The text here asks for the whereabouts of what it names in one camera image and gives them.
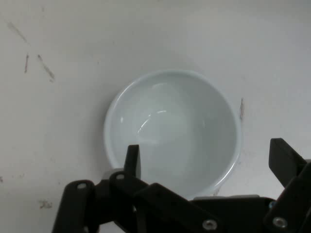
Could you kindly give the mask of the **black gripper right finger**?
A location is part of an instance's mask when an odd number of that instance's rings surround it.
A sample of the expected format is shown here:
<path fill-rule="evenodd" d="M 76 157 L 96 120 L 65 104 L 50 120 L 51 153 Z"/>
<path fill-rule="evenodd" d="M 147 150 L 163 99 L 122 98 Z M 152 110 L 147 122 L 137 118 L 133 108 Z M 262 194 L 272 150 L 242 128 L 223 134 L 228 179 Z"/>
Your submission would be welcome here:
<path fill-rule="evenodd" d="M 270 140 L 269 168 L 284 190 L 264 218 L 271 233 L 311 231 L 311 161 L 303 159 L 285 140 Z"/>

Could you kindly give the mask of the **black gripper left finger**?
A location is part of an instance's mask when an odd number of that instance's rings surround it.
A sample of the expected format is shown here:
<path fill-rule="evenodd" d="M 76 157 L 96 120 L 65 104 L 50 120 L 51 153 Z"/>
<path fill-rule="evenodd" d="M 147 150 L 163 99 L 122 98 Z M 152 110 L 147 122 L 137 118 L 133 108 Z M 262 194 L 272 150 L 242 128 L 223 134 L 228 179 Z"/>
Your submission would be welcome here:
<path fill-rule="evenodd" d="M 138 145 L 127 149 L 124 167 L 94 184 L 66 185 L 55 233 L 96 233 L 114 222 L 126 233 L 219 233 L 221 221 L 171 190 L 139 178 Z"/>

